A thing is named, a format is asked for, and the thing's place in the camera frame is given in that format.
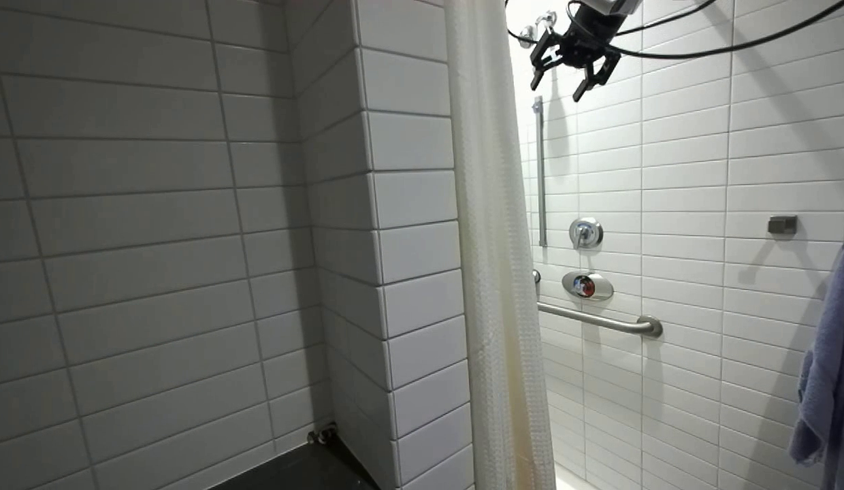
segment horizontal grab bar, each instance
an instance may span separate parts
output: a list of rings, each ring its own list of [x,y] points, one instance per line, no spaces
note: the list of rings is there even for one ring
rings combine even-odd
[[[647,337],[661,337],[664,333],[664,327],[661,322],[654,316],[644,314],[640,316],[636,323],[620,322],[604,316],[597,316],[597,314],[586,313],[585,311],[569,310],[555,304],[537,303],[537,310],[558,314],[558,316],[565,316],[567,319],[579,320],[580,322],[591,323],[605,329],[614,329],[614,331],[636,333],[646,335]]]

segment vertical grab bar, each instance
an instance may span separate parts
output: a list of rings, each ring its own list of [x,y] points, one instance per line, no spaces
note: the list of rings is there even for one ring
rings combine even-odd
[[[546,247],[546,183],[543,173],[543,97],[534,98],[531,106],[537,114],[537,215],[540,218],[540,247]]]

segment tile wall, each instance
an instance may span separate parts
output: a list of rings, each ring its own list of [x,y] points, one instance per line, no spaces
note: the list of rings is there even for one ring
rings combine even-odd
[[[514,2],[514,31],[563,2]],[[689,52],[764,36],[832,1],[720,0],[701,14],[616,38]],[[643,3],[625,28],[686,3]],[[844,241],[844,10],[752,50],[692,61],[624,58],[580,103],[556,69],[531,93],[528,50],[512,44],[540,298],[633,321],[658,340],[540,315],[556,460],[601,490],[817,488],[820,468],[786,453],[796,375]],[[549,247],[536,245],[534,95],[547,121]],[[798,233],[766,232],[797,214]],[[577,253],[568,225],[593,216],[602,245]],[[578,267],[615,285],[575,301]]]
[[[201,489],[331,420],[285,13],[0,1],[0,488]]]
[[[287,4],[341,437],[379,487],[465,490],[468,361],[442,4]]]

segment dark floor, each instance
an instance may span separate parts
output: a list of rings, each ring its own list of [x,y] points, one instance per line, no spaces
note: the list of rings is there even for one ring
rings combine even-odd
[[[257,466],[213,490],[378,490],[340,440],[307,444]]]

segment metal wall plate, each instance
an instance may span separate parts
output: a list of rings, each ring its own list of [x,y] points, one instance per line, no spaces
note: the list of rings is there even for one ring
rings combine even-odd
[[[571,295],[590,301],[603,301],[613,297],[613,285],[595,272],[574,271],[562,277],[562,286]]]
[[[594,248],[603,242],[603,226],[594,218],[578,218],[568,229],[574,249]]]

